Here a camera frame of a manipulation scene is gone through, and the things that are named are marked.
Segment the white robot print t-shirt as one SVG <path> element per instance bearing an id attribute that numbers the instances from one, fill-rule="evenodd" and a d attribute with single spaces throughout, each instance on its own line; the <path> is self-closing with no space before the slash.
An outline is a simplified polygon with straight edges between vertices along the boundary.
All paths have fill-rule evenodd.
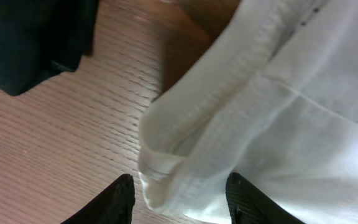
<path id="1" fill-rule="evenodd" d="M 303 223 L 358 223 L 358 0 L 241 1 L 139 142 L 157 213 L 232 222 L 237 172 Z"/>

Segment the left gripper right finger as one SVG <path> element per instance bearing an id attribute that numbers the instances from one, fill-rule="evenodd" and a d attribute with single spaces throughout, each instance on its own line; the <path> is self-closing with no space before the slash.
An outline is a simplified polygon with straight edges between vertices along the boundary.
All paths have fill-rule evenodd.
<path id="1" fill-rule="evenodd" d="M 237 172 L 227 178 L 226 200 L 232 224 L 304 224 Z"/>

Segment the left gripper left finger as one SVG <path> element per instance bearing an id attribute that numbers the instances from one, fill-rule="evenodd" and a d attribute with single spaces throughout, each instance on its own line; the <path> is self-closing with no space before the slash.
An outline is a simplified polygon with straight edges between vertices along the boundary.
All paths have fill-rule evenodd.
<path id="1" fill-rule="evenodd" d="M 134 205 L 133 176 L 122 174 L 62 224 L 131 224 Z"/>

